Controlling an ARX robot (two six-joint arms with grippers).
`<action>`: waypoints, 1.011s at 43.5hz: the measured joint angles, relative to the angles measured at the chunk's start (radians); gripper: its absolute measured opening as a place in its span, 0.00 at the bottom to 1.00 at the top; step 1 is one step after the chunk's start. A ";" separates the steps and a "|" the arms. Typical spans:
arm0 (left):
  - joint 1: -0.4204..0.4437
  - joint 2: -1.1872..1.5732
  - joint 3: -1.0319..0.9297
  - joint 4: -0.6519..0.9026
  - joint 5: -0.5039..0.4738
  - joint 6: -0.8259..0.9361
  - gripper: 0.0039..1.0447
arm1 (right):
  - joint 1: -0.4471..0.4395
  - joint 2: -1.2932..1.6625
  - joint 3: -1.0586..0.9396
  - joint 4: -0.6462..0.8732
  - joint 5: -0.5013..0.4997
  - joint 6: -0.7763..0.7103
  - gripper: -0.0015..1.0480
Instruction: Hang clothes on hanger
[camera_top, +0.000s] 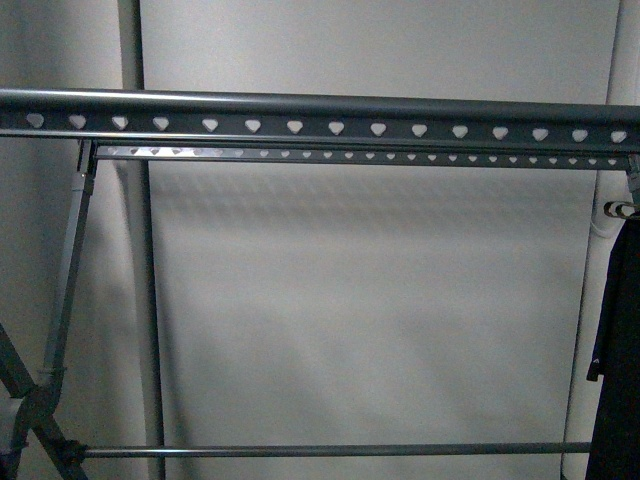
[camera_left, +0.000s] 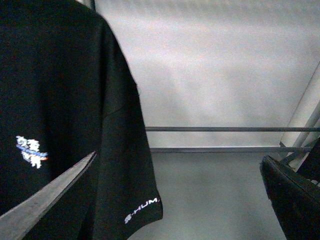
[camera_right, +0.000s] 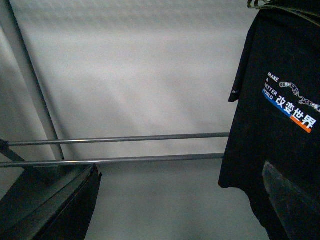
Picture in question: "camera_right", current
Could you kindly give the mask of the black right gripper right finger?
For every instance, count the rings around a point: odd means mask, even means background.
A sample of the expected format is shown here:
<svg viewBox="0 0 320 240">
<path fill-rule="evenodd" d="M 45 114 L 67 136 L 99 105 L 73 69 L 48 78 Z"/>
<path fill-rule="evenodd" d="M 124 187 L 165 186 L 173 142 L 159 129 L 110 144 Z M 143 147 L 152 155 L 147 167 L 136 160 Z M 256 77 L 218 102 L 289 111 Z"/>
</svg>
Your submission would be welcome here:
<svg viewBox="0 0 320 240">
<path fill-rule="evenodd" d="M 320 238 L 320 182 L 310 183 L 266 161 L 263 182 L 288 238 Z"/>
</svg>

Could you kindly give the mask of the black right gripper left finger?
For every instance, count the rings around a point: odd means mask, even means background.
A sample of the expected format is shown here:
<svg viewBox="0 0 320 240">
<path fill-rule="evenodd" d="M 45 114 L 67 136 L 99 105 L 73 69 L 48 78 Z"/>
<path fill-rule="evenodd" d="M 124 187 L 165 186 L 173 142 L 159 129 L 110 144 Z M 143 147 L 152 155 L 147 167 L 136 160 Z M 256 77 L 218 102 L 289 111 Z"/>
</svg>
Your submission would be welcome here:
<svg viewBox="0 0 320 240">
<path fill-rule="evenodd" d="M 101 183 L 95 164 L 74 168 L 53 184 L 24 170 L 0 201 L 2 240 L 83 240 Z"/>
</svg>

